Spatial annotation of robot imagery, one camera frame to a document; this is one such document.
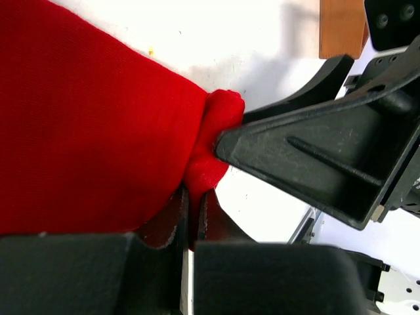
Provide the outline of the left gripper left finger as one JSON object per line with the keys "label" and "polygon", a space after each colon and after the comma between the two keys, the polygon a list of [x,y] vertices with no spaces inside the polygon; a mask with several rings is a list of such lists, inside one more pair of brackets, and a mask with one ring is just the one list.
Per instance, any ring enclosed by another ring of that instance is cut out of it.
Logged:
{"label": "left gripper left finger", "polygon": [[134,232],[2,237],[1,313],[187,314],[187,189]]}

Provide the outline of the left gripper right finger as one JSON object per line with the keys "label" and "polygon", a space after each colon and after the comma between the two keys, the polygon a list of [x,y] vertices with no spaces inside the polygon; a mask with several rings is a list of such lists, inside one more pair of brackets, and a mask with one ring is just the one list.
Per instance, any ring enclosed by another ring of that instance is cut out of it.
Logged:
{"label": "left gripper right finger", "polygon": [[201,201],[194,253],[195,314],[366,314],[384,299],[382,261],[326,245],[257,243]]}

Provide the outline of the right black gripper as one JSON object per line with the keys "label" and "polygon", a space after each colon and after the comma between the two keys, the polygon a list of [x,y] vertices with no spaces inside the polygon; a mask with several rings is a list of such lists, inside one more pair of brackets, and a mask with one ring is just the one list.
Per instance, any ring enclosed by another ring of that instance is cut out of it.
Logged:
{"label": "right black gripper", "polygon": [[371,61],[338,100],[354,59],[327,59],[297,92],[245,113],[250,124],[225,132],[215,150],[357,230],[400,207],[419,212],[419,2],[364,5],[373,48],[405,52]]}

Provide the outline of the red Christmas sock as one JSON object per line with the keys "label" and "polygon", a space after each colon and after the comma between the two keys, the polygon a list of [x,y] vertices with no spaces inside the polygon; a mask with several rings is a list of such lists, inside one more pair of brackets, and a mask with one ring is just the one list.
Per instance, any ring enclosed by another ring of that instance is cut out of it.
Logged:
{"label": "red Christmas sock", "polygon": [[1,233],[126,232],[181,184],[199,200],[244,108],[50,1],[2,1]]}

